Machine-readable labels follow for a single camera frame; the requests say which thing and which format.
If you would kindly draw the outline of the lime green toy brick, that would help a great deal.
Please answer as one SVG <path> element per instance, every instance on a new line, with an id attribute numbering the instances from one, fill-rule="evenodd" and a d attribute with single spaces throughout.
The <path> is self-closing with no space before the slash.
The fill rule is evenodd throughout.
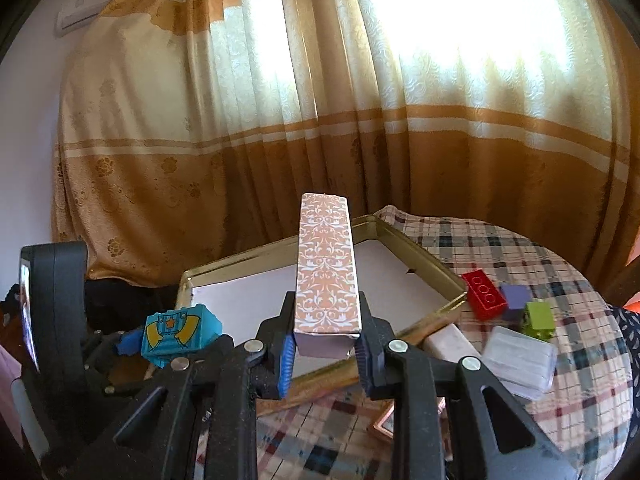
<path id="1" fill-rule="evenodd" d="M 521 332 L 543 341 L 549 341 L 554 336 L 555 320 L 548 302 L 526 302 L 521 320 Z"/>

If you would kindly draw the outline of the orange white patterned long box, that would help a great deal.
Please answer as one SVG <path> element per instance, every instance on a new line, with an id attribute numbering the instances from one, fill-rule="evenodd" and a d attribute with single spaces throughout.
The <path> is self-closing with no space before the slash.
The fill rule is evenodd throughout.
<path id="1" fill-rule="evenodd" d="M 293 325 L 299 353 L 344 359 L 361 330 L 348 201 L 306 193 L 300 202 Z"/>

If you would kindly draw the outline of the clear plastic box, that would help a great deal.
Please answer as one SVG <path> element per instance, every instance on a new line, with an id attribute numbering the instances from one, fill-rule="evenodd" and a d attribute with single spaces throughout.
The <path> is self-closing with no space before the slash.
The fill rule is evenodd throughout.
<path id="1" fill-rule="evenodd" d="M 495 326 L 482 361 L 514 396 L 540 400 L 552 387 L 558 350 L 554 344 Z"/>

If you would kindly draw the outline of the cyan toy brick with star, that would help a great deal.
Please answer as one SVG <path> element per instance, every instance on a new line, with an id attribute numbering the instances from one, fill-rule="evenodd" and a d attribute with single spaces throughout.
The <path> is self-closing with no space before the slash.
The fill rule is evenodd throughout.
<path id="1" fill-rule="evenodd" d="M 149 315 L 143 327 L 141 355 L 156 367 L 206 348 L 222 334 L 220 319 L 204 304 Z"/>

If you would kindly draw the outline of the red toy brick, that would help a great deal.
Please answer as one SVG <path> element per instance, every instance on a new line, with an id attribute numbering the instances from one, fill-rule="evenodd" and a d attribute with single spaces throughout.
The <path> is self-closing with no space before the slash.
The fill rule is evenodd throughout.
<path id="1" fill-rule="evenodd" d="M 463 273 L 461 277 L 468 286 L 468 303 L 479 321 L 485 322 L 503 315 L 506 300 L 482 269 Z"/>

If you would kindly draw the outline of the plaid tablecloth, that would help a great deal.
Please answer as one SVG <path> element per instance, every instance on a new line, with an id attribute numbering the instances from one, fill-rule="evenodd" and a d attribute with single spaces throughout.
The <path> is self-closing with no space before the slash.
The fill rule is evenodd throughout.
<path id="1" fill-rule="evenodd" d="M 526 285 L 550 304 L 558 349 L 553 385 L 526 408 L 582 478 L 606 478 L 625 451 L 634 389 L 623 334 L 584 276 L 552 250 L 480 220 L 418 217 L 394 206 L 377 215 L 457 274 L 480 269 L 497 284 Z M 384 406 L 353 386 L 262 416 L 259 478 L 390 478 L 390 445 L 369 429 Z"/>

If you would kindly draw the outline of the gold metal tray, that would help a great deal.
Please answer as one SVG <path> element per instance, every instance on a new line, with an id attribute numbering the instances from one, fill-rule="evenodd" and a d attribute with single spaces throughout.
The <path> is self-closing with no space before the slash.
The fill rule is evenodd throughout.
<path id="1" fill-rule="evenodd" d="M 371 313 L 390 322 L 398 338 L 417 346 L 458 318 L 464 281 L 430 252 L 375 216 L 355 219 L 352 235 L 359 287 Z M 285 294 L 294 290 L 296 260 L 297 240 L 290 236 L 197 266 L 182 274 L 176 306 L 204 304 L 235 342 L 246 341 L 262 320 L 279 314 Z M 354 360 L 296 356 L 288 396 L 259 402 L 257 413 L 309 403 L 357 380 Z"/>

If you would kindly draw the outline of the purple toy brick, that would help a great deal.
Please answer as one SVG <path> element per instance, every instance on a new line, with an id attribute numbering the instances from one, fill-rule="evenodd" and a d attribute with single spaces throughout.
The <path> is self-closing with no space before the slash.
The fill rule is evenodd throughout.
<path id="1" fill-rule="evenodd" d="M 499 290 L 506 300 L 502 318 L 509 322 L 520 322 L 527 304 L 533 299 L 530 288 L 525 285 L 502 284 Z"/>

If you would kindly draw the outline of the navy leaf pattern cushion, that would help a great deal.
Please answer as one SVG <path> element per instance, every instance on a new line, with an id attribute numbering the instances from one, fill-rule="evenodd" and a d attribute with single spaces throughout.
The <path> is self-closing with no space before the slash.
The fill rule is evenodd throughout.
<path id="1" fill-rule="evenodd" d="M 619 307 L 612 307 L 612 310 L 630 354 L 632 384 L 634 385 L 634 405 L 639 406 L 639 313 Z"/>

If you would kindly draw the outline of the beige orange curtain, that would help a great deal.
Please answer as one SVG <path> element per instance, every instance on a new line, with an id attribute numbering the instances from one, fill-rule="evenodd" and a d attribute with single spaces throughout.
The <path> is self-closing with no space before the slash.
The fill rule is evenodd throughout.
<path id="1" fill-rule="evenodd" d="M 52 232 L 92 278 L 355 216 L 487 221 L 596 287 L 639 229 L 639 48 L 608 0 L 112 0 L 63 75 Z"/>

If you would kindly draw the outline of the rose gold small frame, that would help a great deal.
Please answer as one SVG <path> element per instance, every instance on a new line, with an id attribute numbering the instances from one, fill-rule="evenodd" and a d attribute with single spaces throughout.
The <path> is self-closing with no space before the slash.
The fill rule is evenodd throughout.
<path id="1" fill-rule="evenodd" d="M 446 400 L 437 399 L 437 415 L 440 422 L 446 422 Z M 372 422 L 369 427 L 371 434 L 386 442 L 392 442 L 394 437 L 394 402 L 388 401 L 384 404 L 382 412 Z"/>

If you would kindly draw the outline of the white wall air conditioner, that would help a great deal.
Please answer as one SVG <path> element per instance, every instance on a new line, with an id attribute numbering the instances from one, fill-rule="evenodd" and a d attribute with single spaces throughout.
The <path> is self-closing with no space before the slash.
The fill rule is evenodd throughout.
<path id="1" fill-rule="evenodd" d="M 67 0 L 58 11 L 55 35 L 63 37 L 69 32 L 90 24 L 112 0 Z"/>

